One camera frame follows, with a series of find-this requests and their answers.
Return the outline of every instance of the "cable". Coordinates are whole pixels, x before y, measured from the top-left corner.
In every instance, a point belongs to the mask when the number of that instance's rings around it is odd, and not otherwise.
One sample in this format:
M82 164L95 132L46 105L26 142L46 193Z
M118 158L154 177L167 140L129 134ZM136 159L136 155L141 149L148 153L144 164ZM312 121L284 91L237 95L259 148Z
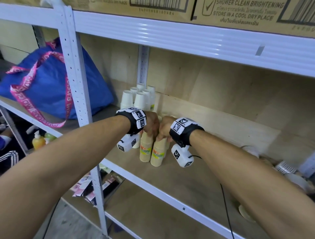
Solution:
M50 224L50 222L51 222L51 219L53 218L54 212L55 212L55 210L56 210L56 207L57 207L57 205L58 205L60 199L61 199L61 198L58 199L58 202L57 202L56 205L54 206L54 209L53 209L53 211L52 211L52 213L51 213L51 215L50 215L50 218L49 218L49 220L48 220L47 227L46 227L45 232L44 232L44 235L43 235L43 239L45 239L46 233L47 233L48 228L49 228L49 224Z
M191 157L197 157L197 158L202 159L200 156L197 156L197 155L190 155L188 158L191 158ZM232 230L232 226L231 226L231 222L230 222L229 213L228 213L228 211L227 211L227 205L226 205L226 201L225 201L225 195L224 195L223 186L222 186L222 184L220 184L220 186L221 186L221 190L222 190L222 194L223 194L223 200L224 200L224 206L225 206L227 221L228 221L228 223L229 223L229 227L230 227L230 230L231 230L231 233L232 233L232 238L235 239L235 238L234 238L234 234L233 234L233 230Z
M225 211L226 211L226 216L227 216L227 221L229 223L229 227L230 227L230 230L231 230L231 233L232 233L232 238L234 238L234 234L233 234L233 231L232 231L232 227L231 227L231 223L230 223L230 217L229 217L229 213L227 212L227 206L226 206L226 201L225 201L225 195L224 195L224 190L223 190L223 186L222 184L221 185L221 189L222 189L222 194L223 194L223 199L224 199L224 206L225 206Z

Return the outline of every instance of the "gray floor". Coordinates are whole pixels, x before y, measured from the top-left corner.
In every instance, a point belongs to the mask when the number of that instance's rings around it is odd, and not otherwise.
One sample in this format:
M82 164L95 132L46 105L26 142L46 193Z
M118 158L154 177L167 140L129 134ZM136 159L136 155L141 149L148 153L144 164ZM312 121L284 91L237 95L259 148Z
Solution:
M50 215L34 239L43 239ZM62 200L59 201L51 219L45 239L105 239L101 231L90 224Z

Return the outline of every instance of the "blue bag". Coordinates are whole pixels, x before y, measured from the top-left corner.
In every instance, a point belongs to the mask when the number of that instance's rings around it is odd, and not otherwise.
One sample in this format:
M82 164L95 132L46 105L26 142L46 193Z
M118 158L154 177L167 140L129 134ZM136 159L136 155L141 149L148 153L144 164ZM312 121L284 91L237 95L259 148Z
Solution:
M91 110L92 114L95 114L112 103L114 98L83 47L82 52ZM71 108L72 104L66 104L67 100L70 102L71 98L72 103L73 99L71 94L67 95L67 71L62 61L60 39L56 38L52 42L46 43L46 47L29 54L18 66L12 67L7 72L0 83L0 95L18 101L39 121L42 121L38 118L38 114L41 115L41 113L39 111L34 113L36 111L34 108L58 118L77 119L75 108Z

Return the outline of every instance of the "yellow-green label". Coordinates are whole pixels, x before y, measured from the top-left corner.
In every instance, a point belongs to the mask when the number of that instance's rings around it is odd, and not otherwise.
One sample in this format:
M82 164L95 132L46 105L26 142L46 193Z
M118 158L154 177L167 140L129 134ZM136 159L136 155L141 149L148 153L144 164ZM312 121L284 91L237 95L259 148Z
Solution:
M164 157L164 153L159 153L159 152L155 151L154 149L153 149L152 155L156 159L163 159L163 157Z
M144 155L149 155L151 154L151 149L152 148L144 148L142 145L140 145L140 153Z

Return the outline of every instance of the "black wrist strap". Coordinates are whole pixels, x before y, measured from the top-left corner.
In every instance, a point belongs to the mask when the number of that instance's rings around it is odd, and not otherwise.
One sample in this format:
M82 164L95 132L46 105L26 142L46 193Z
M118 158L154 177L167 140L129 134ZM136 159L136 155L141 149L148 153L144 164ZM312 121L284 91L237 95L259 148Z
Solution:
M194 130L203 130L203 127L199 126L197 122L189 118L179 118L173 122L169 135L180 146L185 147L190 145L189 137Z
M116 112L116 115L123 115L129 119L130 129L127 134L130 134L131 136L139 133L143 130L143 127L146 126L146 114L139 108L130 107L120 109Z

